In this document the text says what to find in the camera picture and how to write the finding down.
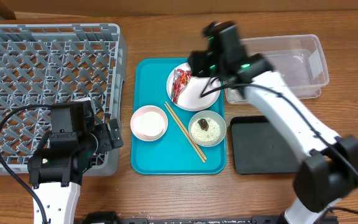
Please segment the red snack wrapper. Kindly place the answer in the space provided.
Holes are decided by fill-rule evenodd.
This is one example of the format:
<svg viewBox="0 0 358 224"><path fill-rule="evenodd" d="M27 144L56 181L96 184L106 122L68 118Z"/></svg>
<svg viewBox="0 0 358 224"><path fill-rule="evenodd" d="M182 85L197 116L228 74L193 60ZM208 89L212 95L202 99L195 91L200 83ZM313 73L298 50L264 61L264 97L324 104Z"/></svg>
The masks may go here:
<svg viewBox="0 0 358 224"><path fill-rule="evenodd" d="M188 86L191 80L191 71L182 70L180 68L174 70L173 74L173 84L172 84L172 102L177 104L179 96Z"/></svg>

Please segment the pink shallow bowl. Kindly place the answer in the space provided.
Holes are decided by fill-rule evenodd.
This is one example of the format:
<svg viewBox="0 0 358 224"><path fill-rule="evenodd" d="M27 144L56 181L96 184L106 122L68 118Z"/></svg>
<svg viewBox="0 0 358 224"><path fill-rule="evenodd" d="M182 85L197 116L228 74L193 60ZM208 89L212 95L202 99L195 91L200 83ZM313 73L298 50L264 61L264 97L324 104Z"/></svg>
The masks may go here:
<svg viewBox="0 0 358 224"><path fill-rule="evenodd" d="M158 114L161 115L161 117L163 118L164 122L165 122L165 127L164 127L164 130L163 132L157 136L157 137L154 137L154 138L150 138L150 137L147 137L146 135L144 134L141 134L139 132L139 120L140 120L140 117L146 113L146 112L157 112ZM153 105L147 105L147 106L143 106L141 108L139 108L138 110L136 110L133 115L132 115L132 118L131 118L131 131L133 133L133 135L142 140L142 141L155 141L157 139L159 139L160 137L162 137L166 130L168 128L168 118L167 118L167 115L165 114L165 112L157 107L157 106L153 106Z"/></svg>

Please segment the white round plate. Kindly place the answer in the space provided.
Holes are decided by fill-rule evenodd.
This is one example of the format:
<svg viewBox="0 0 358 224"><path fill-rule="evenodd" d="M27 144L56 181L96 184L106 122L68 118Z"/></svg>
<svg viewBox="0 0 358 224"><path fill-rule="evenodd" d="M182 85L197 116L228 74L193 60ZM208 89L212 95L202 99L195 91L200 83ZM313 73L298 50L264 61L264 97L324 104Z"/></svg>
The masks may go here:
<svg viewBox="0 0 358 224"><path fill-rule="evenodd" d="M178 97L178 101L175 105L186 111L213 110L217 113L221 113L221 110L224 108L224 95L221 90L200 98L204 87L206 87L204 90L206 93L220 86L221 82L219 80L212 82L209 78L192 77L187 87Z"/></svg>

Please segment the grey bowl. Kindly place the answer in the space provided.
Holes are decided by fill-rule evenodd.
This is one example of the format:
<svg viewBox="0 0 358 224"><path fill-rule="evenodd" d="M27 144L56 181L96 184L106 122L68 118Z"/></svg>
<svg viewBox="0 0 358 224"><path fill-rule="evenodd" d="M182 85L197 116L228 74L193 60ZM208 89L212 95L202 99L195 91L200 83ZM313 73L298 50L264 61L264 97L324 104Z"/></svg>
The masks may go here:
<svg viewBox="0 0 358 224"><path fill-rule="evenodd" d="M220 130L221 130L221 135L217 141L216 144L212 145L212 146L204 146L204 145L201 145L200 143L197 143L192 135L190 134L192 140L195 141L195 143L197 143L198 145L200 146L203 146L203 147L213 147L213 146L216 146L218 145L219 143L221 143L225 136L226 136L226 123L223 119L223 117L221 115L219 115L218 113L214 112L214 111L210 111L210 110L204 110L204 111L200 111L198 113L196 113L191 119L190 119L190 122L189 122L189 125L188 125L188 130L189 130L189 133L190 133L190 127L191 125L197 120L197 119L200 119L200 118L211 118L213 120L215 120L219 126L220 126Z"/></svg>

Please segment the brown food piece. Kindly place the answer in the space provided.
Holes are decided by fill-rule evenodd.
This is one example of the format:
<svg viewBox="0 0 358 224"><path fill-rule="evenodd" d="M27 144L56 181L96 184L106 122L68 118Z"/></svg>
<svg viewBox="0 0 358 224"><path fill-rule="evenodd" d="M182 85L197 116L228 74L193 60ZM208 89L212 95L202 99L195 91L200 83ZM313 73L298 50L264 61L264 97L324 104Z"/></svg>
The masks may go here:
<svg viewBox="0 0 358 224"><path fill-rule="evenodd" d="M207 131L209 129L209 124L204 118L199 119L198 124L203 131Z"/></svg>

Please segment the small white cup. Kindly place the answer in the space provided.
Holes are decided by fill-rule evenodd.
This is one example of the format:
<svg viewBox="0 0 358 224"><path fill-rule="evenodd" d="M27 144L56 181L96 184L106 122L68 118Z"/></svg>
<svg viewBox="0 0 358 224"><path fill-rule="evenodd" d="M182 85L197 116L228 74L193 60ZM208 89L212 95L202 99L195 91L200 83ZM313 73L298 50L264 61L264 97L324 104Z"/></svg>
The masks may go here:
<svg viewBox="0 0 358 224"><path fill-rule="evenodd" d="M139 132L147 137L154 138L159 136L165 127L165 122L157 112L146 112L139 120Z"/></svg>

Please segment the white rice pile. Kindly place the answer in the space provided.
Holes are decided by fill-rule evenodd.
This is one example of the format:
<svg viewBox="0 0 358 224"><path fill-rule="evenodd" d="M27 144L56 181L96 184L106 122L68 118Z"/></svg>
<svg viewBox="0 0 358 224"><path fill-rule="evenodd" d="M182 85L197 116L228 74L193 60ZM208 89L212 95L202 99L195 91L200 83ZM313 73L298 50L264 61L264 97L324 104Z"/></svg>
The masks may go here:
<svg viewBox="0 0 358 224"><path fill-rule="evenodd" d="M220 126L211 118L205 119L209 124L209 129L207 131L203 131L198 124L199 119L197 119L190 127L190 134L197 143L204 146L212 146L217 143L221 135Z"/></svg>

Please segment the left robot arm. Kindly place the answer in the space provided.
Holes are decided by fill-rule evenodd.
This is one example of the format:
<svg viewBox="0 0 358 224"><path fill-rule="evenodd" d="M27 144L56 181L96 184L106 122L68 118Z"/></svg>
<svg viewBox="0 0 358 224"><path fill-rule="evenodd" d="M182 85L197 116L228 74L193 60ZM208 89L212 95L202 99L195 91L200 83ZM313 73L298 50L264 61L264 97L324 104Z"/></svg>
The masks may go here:
<svg viewBox="0 0 358 224"><path fill-rule="evenodd" d="M35 223L73 223L83 174L95 155L113 152L117 160L123 141L117 121L96 121L90 98L56 103L50 110L51 129L29 159L29 183Z"/></svg>

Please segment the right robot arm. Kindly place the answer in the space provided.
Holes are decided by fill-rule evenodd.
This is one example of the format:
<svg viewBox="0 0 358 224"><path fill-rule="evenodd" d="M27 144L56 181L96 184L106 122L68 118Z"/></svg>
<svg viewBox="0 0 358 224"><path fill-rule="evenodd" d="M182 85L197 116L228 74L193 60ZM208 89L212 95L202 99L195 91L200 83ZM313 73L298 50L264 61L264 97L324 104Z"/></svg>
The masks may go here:
<svg viewBox="0 0 358 224"><path fill-rule="evenodd" d="M223 88L237 88L283 136L300 161L293 188L296 200L279 223L316 223L340 199L358 188L358 140L340 137L322 123L289 89L261 54L249 56L234 22L203 29L205 51L189 58L194 77L216 77Z"/></svg>

